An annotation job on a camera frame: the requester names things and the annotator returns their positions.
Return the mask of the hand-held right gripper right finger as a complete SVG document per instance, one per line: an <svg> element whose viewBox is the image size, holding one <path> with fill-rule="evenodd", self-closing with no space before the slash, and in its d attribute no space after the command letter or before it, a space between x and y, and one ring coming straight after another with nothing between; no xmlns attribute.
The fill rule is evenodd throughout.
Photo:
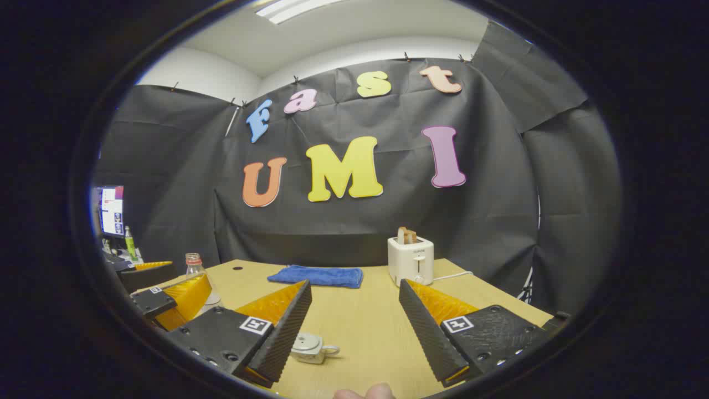
<svg viewBox="0 0 709 399"><path fill-rule="evenodd" d="M408 279L398 300L445 388L498 370L557 333L557 316L537 326L502 305L478 309Z"/></svg>

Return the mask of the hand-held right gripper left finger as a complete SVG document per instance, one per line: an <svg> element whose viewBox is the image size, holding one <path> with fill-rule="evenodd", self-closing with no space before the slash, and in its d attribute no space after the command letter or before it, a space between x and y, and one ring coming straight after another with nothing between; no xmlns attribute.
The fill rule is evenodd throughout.
<svg viewBox="0 0 709 399"><path fill-rule="evenodd" d="M280 380L311 302L311 282L302 280L237 310L216 306L167 337L213 368L271 388Z"/></svg>

